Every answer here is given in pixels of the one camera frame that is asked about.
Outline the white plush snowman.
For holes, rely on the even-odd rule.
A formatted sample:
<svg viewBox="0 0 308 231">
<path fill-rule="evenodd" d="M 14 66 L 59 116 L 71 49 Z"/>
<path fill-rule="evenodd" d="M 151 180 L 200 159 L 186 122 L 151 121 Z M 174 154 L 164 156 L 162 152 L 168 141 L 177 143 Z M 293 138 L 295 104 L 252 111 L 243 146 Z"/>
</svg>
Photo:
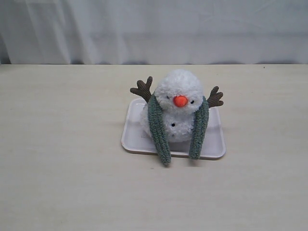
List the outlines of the white plush snowman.
<svg viewBox="0 0 308 231">
<path fill-rule="evenodd" d="M 196 127 L 197 114 L 202 107 L 208 111 L 224 104 L 223 93 L 214 86 L 208 98 L 198 77 L 184 69 L 170 71 L 150 92 L 153 77 L 146 81 L 138 80 L 130 92 L 145 100 L 140 124 L 144 132 L 152 137 L 149 119 L 163 129 L 168 142 L 184 142 L 192 139 Z"/>
</svg>

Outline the green knitted scarf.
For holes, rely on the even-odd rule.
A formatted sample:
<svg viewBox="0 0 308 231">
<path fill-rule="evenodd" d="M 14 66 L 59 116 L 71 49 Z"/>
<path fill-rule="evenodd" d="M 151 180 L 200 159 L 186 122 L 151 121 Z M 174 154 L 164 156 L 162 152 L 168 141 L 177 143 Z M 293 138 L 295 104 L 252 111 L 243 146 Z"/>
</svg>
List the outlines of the green knitted scarf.
<svg viewBox="0 0 308 231">
<path fill-rule="evenodd" d="M 169 144 L 190 142 L 189 157 L 199 159 L 209 120 L 209 104 L 203 97 L 201 105 L 188 114 L 173 114 L 163 110 L 155 96 L 147 104 L 147 124 L 158 156 L 163 165 L 171 163 Z"/>
</svg>

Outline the white rectangular tray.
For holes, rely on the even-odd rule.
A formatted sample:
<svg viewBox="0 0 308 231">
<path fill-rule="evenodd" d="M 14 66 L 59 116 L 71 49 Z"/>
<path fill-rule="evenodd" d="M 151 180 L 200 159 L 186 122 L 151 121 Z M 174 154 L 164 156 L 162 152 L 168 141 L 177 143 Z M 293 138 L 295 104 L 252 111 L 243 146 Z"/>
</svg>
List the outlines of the white rectangular tray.
<svg viewBox="0 0 308 231">
<path fill-rule="evenodd" d="M 122 147 L 129 153 L 157 155 L 155 145 L 140 125 L 145 100 L 136 98 L 128 106 L 121 138 Z M 217 160 L 226 153 L 226 144 L 217 107 L 209 109 L 209 121 L 200 158 Z"/>
</svg>

